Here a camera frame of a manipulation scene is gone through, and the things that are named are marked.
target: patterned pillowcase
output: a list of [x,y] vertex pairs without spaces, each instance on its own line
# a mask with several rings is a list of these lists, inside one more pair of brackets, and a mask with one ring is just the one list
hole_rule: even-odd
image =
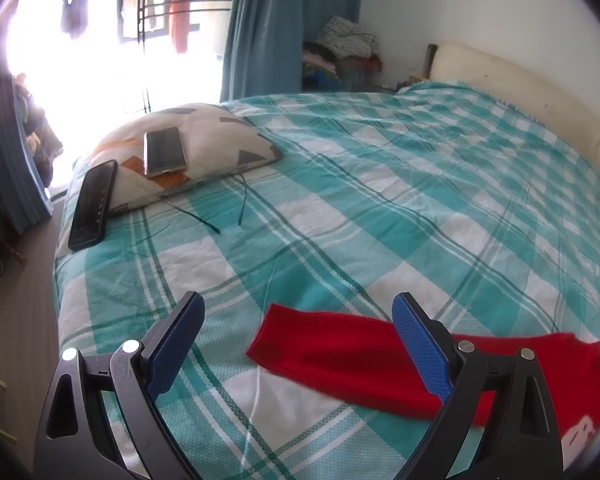
[[[185,171],[144,176],[144,134],[176,126],[187,159]],[[241,173],[282,158],[282,152],[255,128],[226,110],[189,104],[147,114],[104,137],[90,156],[89,167],[118,162],[109,215],[121,214],[192,189],[203,182]]]

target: headboard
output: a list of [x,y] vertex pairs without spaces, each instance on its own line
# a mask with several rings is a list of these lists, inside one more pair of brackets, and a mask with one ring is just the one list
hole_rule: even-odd
[[600,170],[600,118],[533,72],[486,52],[452,42],[429,45],[424,75],[460,80],[511,102],[545,124]]

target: teal plaid bedsheet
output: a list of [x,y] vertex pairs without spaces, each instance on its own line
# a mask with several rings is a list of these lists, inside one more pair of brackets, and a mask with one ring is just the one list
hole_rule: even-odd
[[205,325],[158,406],[205,479],[390,479],[428,425],[257,368],[244,351],[272,302],[389,319],[408,290],[453,332],[600,340],[600,173],[513,106],[423,83],[225,107],[285,155],[244,175],[242,226],[244,188],[227,177],[174,199],[221,235],[157,203],[71,254],[83,162],[55,272],[61,346],[85,353],[142,337],[186,290],[202,293]]

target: gray floor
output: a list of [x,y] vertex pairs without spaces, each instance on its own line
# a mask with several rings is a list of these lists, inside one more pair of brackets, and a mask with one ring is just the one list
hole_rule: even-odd
[[58,322],[52,268],[63,201],[51,220],[30,229],[17,249],[27,265],[10,261],[0,279],[0,428],[17,437],[10,444],[31,468],[38,419],[58,361]]

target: teal curtain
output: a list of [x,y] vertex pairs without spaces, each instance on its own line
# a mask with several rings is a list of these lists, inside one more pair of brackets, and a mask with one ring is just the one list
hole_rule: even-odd
[[354,22],[360,0],[234,0],[221,101],[299,92],[302,42],[314,40],[334,15]]

